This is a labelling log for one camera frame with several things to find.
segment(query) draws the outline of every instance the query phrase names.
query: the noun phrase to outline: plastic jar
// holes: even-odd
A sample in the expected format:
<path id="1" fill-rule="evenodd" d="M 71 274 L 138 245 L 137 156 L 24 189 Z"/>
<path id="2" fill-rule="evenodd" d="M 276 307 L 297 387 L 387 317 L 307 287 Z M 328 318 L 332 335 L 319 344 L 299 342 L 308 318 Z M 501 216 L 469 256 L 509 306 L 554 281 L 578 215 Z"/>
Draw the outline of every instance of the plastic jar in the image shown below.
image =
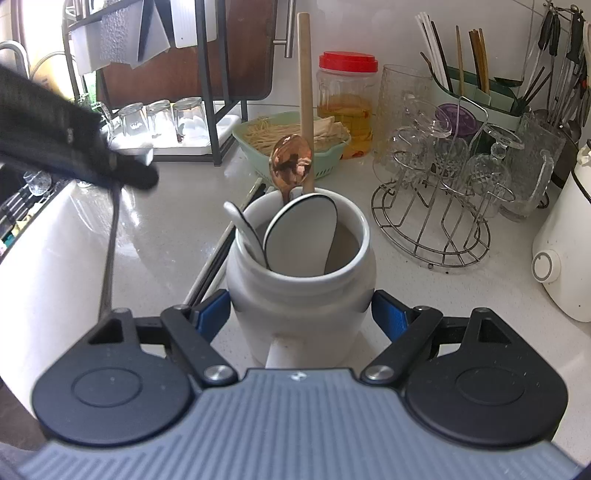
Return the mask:
<path id="1" fill-rule="evenodd" d="M 342 158 L 361 157 L 371 148 L 372 95 L 378 61 L 352 51 L 325 51 L 316 74 L 318 116 L 334 116 L 351 133 Z"/>

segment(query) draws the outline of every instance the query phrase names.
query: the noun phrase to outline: white countertop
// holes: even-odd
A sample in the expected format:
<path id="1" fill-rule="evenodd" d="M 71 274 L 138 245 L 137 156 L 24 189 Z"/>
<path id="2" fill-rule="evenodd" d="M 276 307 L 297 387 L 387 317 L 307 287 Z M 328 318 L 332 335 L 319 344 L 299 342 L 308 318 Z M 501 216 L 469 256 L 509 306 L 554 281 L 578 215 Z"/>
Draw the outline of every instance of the white countertop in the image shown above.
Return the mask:
<path id="1" fill-rule="evenodd" d="M 131 223 L 118 237 L 113 305 L 128 306 L 136 315 L 157 314 L 184 299 L 228 223 L 223 200 L 240 203 L 255 180 L 240 150 L 229 154 L 221 168 L 202 164 L 160 167 L 156 194 L 149 199 L 136 198 L 136 206 L 128 208 Z M 469 316 L 475 307 L 489 307 L 560 373 L 569 389 L 569 405 L 554 440 L 573 459 L 589 463 L 591 325 L 563 314 L 530 273 L 531 243 L 548 211 L 537 210 L 521 224 L 500 215 L 490 220 L 492 245 L 483 262 L 446 274 L 400 253 L 375 225 L 370 202 L 378 182 L 370 158 L 343 161 L 318 185 L 347 196 L 368 218 L 378 263 L 377 288 L 409 306 L 426 304 L 451 316 Z M 0 318 L 0 377 L 29 409 L 34 381 L 96 322 L 106 231 L 92 232 L 85 226 L 88 232 L 72 242 L 56 233 L 56 225 L 63 229 L 67 215 L 82 232 L 79 220 L 74 219 L 102 218 L 97 211 L 108 212 L 106 220 L 101 220 L 108 223 L 110 206 L 88 204 L 85 215 L 66 213 L 67 205 L 73 203 L 71 198 L 80 198 L 75 189 L 70 186 L 54 199 L 0 264 L 0 291 L 3 299 L 9 299 L 2 301 Z M 132 214 L 137 210 L 140 222 L 135 226 Z M 140 231 L 147 224 L 159 227 Z M 51 242 L 45 254 L 35 250 L 44 240 Z M 43 255 L 57 255 L 64 265 L 74 259 L 78 263 L 48 271 L 39 268 Z M 27 266 L 19 273 L 23 259 L 27 259 Z M 20 288 L 14 287 L 15 277 L 20 279 Z M 25 285 L 31 288 L 19 294 Z M 345 364 L 359 371 L 388 344 L 369 317 Z M 240 372 L 255 365 L 234 315 L 212 345 Z"/>

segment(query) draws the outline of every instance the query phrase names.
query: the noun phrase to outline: green plastic basket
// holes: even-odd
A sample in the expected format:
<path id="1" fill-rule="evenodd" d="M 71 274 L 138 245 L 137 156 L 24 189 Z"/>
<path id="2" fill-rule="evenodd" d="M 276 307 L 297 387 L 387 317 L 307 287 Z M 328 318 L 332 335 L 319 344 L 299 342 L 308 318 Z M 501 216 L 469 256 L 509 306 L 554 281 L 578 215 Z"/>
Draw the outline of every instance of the green plastic basket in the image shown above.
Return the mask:
<path id="1" fill-rule="evenodd" d="M 300 113 L 283 112 L 278 113 L 277 115 L 271 115 L 268 118 L 269 122 L 274 125 L 297 124 L 300 122 Z M 256 121 L 257 120 L 251 120 L 249 122 L 236 125 L 232 131 L 232 135 L 234 135 L 234 138 L 236 138 L 238 143 L 240 143 L 242 151 L 246 155 L 246 158 L 251 163 L 256 173 L 263 177 L 266 181 L 271 182 L 271 178 L 269 176 L 269 157 L 263 155 L 256 148 L 246 143 L 243 137 L 248 127 L 254 124 Z M 324 177 L 335 169 L 335 167 L 339 164 L 343 150 L 345 149 L 347 143 L 349 143 L 350 139 L 351 137 L 349 137 L 346 142 L 341 142 L 340 144 L 335 145 L 325 152 L 314 153 L 314 178 L 319 179 L 320 177 Z"/>

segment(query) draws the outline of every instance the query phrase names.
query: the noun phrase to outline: metal screw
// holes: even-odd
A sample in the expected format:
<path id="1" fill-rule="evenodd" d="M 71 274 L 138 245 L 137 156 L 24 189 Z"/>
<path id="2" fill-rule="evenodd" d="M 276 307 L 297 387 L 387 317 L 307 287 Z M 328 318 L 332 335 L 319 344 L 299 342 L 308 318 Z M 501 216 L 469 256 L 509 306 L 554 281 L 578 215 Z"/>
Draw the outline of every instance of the metal screw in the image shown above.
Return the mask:
<path id="1" fill-rule="evenodd" d="M 363 372 L 365 378 L 378 382 L 385 382 L 394 376 L 394 370 L 387 365 L 372 365 Z"/>
<path id="2" fill-rule="evenodd" d="M 210 382 L 223 382 L 234 374 L 234 370 L 227 365 L 212 365 L 203 374 Z"/>
<path id="3" fill-rule="evenodd" d="M 294 374 L 291 374 L 290 378 L 292 380 L 295 380 L 296 382 L 301 382 L 302 380 L 308 378 L 308 375 L 306 375 L 304 372 L 296 372 Z"/>

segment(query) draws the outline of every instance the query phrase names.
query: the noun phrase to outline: copper spoon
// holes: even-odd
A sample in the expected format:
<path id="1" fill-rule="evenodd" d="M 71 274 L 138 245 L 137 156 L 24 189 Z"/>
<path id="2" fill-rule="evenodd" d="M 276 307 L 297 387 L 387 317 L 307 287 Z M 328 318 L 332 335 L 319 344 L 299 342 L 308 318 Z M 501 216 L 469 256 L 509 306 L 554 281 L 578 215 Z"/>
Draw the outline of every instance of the copper spoon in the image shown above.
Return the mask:
<path id="1" fill-rule="evenodd" d="M 287 135 L 275 144 L 269 157 L 269 172 L 284 205 L 290 201 L 290 192 L 308 176 L 311 158 L 310 144 L 299 135 Z"/>

